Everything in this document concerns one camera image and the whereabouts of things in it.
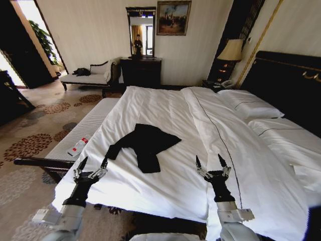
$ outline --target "white duvet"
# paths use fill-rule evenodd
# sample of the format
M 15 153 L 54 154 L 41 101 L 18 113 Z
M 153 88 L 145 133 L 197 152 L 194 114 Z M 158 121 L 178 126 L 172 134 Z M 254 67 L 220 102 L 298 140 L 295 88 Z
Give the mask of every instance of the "white duvet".
M 157 155 L 160 173 L 142 173 L 134 151 L 122 149 L 115 161 L 109 161 L 106 176 L 90 189 L 88 202 L 164 217 L 207 220 L 207 240 L 215 240 L 221 228 L 214 192 L 196 173 L 195 155 L 207 170 L 219 170 L 220 153 L 232 167 L 227 187 L 238 207 L 241 197 L 242 207 L 251 208 L 255 215 L 244 224 L 275 240 L 303 238 L 308 207 L 300 185 L 218 95 L 198 87 L 182 91 L 128 87 L 57 185 L 53 201 L 57 209 L 75 186 L 72 172 L 79 161 L 88 156 L 85 171 L 96 170 L 109 145 L 133 131 L 136 123 L 156 126 L 182 141 Z

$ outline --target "white and red bottle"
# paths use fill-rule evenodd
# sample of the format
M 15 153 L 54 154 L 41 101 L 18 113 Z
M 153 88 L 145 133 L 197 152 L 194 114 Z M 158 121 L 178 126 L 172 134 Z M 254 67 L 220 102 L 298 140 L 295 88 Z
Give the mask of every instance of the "white and red bottle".
M 75 146 L 69 148 L 67 153 L 72 157 L 77 156 L 84 149 L 90 138 L 90 135 L 85 135 L 79 142 L 75 144 Z

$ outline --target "potted plant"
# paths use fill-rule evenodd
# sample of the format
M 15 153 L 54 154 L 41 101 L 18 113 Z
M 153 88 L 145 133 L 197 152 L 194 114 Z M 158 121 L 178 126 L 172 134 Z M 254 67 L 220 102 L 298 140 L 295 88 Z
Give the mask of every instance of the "potted plant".
M 50 63 L 53 65 L 55 72 L 59 72 L 59 67 L 61 67 L 61 65 L 58 63 L 56 54 L 53 52 L 53 49 L 51 47 L 52 43 L 47 39 L 49 34 L 46 31 L 39 28 L 39 25 L 36 24 L 34 21 L 29 20 L 29 23 L 32 29 L 34 30 L 42 48 L 44 49 Z

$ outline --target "telephone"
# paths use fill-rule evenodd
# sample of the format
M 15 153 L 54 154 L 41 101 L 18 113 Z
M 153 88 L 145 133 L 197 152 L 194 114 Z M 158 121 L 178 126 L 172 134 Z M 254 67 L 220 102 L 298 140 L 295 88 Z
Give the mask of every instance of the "telephone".
M 234 86 L 234 83 L 231 80 L 225 80 L 222 83 L 219 82 L 215 82 L 214 83 L 214 87 L 215 85 L 218 87 L 223 87 L 225 89 L 231 89 Z

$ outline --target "picture frame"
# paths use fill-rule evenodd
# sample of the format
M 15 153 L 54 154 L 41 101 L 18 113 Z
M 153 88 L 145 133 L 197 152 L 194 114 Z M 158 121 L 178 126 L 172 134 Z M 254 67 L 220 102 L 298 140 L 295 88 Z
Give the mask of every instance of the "picture frame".
M 158 1 L 157 35 L 186 36 L 192 1 Z

